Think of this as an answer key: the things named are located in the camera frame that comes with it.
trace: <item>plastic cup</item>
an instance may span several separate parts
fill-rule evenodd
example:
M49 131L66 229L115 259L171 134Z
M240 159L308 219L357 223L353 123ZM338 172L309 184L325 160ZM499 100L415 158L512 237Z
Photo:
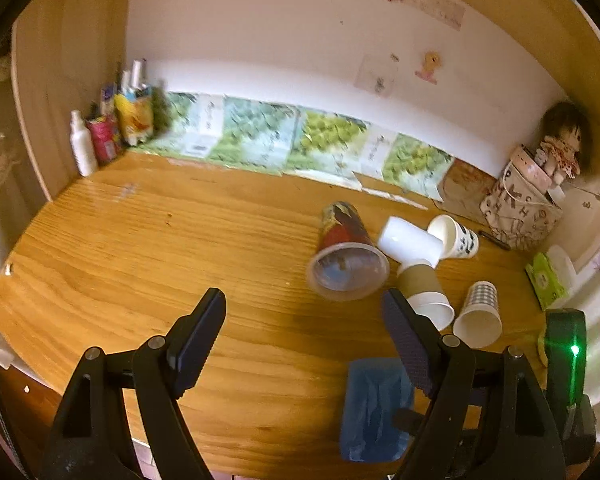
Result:
M424 229L391 216L380 233L378 248L402 264L427 260L435 269L442 255L443 243Z
M476 282L464 300L454 323L454 335L471 348L484 348L495 343L502 334L498 310L498 291L490 282Z
M397 287L413 311L428 317L436 329L444 330L454 320L456 311L427 260L415 260L400 266Z
M318 247L306 268L309 286L327 300L359 300L388 275L389 261L373 245L356 209L347 202L326 207Z
M478 235L449 215L436 216L427 232L442 240L442 258L473 258L478 252Z

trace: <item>white bottle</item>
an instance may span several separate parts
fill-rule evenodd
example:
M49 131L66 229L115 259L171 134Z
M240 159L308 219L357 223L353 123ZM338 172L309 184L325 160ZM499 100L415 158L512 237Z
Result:
M80 110L71 112L71 147L74 149L75 162L82 176L89 176L98 169L91 134L84 126Z

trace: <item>yellow package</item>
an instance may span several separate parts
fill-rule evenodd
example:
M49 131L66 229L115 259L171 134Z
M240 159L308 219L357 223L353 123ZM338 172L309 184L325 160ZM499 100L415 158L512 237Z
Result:
M129 146L137 146L154 135L151 88L116 94L115 104L120 132Z

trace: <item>wooden table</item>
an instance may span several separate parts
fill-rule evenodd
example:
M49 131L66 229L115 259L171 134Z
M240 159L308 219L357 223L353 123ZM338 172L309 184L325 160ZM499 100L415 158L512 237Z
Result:
M377 479L396 464L344 462L338 438L348 363L396 355L381 291L329 302L309 290L304 270L325 205L351 202L375 237L389 216L426 227L439 214L430 200L410 198L429 210L293 176L128 153L29 225L9 257L12 275L0 276L0 331L62 393L86 348L136 348L219 287L226 322L180 401L210 469L263 480ZM517 343L541 374L544 317L526 261L483 240L475 258L442 261L438 275L456 310L473 282L493 282L504 334L489 349ZM132 433L145 439L135 399L126 400Z

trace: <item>blue plastic bag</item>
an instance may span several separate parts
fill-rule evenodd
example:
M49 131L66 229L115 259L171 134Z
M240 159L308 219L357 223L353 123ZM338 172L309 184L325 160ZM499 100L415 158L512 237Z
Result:
M371 463L398 460L410 436L391 421L395 410L412 404L413 385L399 358L351 362L340 428L342 458Z

